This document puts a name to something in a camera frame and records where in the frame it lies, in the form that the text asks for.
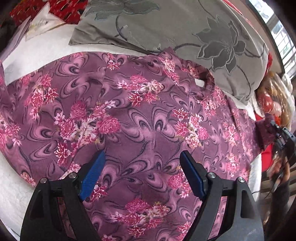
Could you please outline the person's right hand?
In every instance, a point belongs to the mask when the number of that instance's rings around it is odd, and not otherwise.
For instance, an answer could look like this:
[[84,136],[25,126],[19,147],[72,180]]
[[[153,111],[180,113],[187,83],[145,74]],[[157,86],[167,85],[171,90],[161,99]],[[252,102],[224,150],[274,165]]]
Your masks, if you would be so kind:
[[290,164],[287,158],[276,158],[270,168],[269,179],[271,185],[281,185],[290,179]]

